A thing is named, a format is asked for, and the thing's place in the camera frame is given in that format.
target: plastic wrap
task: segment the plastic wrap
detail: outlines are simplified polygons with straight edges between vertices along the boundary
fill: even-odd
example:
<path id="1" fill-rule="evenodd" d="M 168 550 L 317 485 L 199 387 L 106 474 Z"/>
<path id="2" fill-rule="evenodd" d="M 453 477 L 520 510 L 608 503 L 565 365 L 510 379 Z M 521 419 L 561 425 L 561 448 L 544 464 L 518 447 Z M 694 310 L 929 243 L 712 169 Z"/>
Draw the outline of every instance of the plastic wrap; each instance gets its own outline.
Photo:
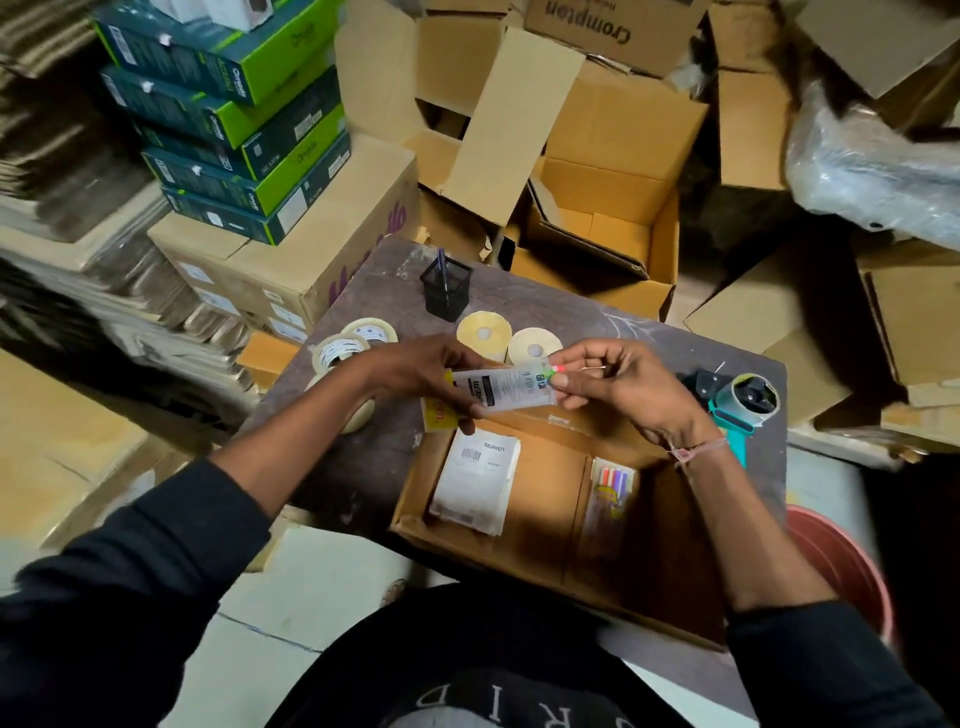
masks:
<path id="1" fill-rule="evenodd" d="M 804 90 L 786 178 L 810 212 L 960 251 L 960 143 L 910 142 L 862 106 L 838 118 L 820 81 Z"/>

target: label roll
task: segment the label roll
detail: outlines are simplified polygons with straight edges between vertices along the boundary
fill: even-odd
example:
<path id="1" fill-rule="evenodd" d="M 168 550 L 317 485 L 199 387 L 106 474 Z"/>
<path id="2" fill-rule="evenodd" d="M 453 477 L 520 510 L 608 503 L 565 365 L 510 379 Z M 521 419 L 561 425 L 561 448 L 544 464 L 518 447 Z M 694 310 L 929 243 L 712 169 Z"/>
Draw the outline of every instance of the label roll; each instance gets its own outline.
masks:
<path id="1" fill-rule="evenodd" d="M 383 319 L 357 319 L 344 326 L 343 333 L 355 333 L 371 346 L 376 343 L 396 343 L 396 331 Z"/>
<path id="2" fill-rule="evenodd" d="M 514 334 L 507 347 L 507 363 L 518 366 L 549 356 L 564 347 L 551 331 L 545 328 L 522 328 Z"/>
<path id="3" fill-rule="evenodd" d="M 504 361 L 514 330 L 503 316 L 476 311 L 457 327 L 457 341 L 491 361 Z"/>

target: stacked boxes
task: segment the stacked boxes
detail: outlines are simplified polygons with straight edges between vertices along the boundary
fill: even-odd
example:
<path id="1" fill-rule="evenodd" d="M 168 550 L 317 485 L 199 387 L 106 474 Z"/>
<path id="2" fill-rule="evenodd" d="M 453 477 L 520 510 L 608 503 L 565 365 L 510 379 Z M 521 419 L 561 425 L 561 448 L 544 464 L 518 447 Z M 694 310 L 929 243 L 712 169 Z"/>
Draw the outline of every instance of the stacked boxes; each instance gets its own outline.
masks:
<path id="1" fill-rule="evenodd" d="M 350 156 L 333 57 L 342 0 L 280 0 L 250 33 L 146 0 L 94 13 L 102 77 L 180 214 L 277 245 Z"/>

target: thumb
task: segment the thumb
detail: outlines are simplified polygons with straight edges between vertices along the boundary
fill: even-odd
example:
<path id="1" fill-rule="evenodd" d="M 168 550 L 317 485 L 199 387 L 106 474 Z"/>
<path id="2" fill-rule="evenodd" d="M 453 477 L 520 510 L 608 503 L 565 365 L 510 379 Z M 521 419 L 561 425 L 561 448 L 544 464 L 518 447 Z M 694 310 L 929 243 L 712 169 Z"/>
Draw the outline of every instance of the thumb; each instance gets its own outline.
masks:
<path id="1" fill-rule="evenodd" d="M 559 392 L 588 400 L 610 400 L 610 382 L 584 372 L 557 372 L 550 377 L 550 386 Z"/>

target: table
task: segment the table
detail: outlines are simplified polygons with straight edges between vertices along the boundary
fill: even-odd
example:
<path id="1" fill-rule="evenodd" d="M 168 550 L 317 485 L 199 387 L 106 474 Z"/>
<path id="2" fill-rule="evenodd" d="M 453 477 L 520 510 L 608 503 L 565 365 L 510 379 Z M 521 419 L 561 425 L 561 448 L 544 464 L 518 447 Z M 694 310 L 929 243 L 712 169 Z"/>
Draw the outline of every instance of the table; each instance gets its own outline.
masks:
<path id="1" fill-rule="evenodd" d="M 390 322 L 403 339 L 456 331 L 456 324 L 428 314 L 420 274 L 436 256 L 431 246 L 397 236 L 385 238 L 310 334 L 308 345 L 338 333 L 355 319 Z M 514 331 L 547 328 L 569 345 L 588 337 L 631 338 L 650 346 L 669 368 L 703 368 L 729 374 L 752 372 L 769 379 L 786 400 L 786 371 L 779 362 L 711 341 L 680 328 L 641 319 L 481 263 L 472 265 L 473 311 L 496 311 Z M 310 351 L 303 347 L 253 412 L 243 429 L 261 425 L 302 393 L 313 378 Z M 307 476 L 292 503 L 314 514 L 321 528 L 358 534 L 456 576 L 463 567 L 423 554 L 389 532 L 403 480 L 422 438 L 417 401 L 380 401 L 371 421 L 339 437 Z M 786 418 L 768 421 L 747 445 L 751 479 L 767 507 L 785 518 Z M 753 715 L 729 655 L 702 650 L 635 625 L 618 624 L 600 636 L 611 652 L 695 692 Z"/>

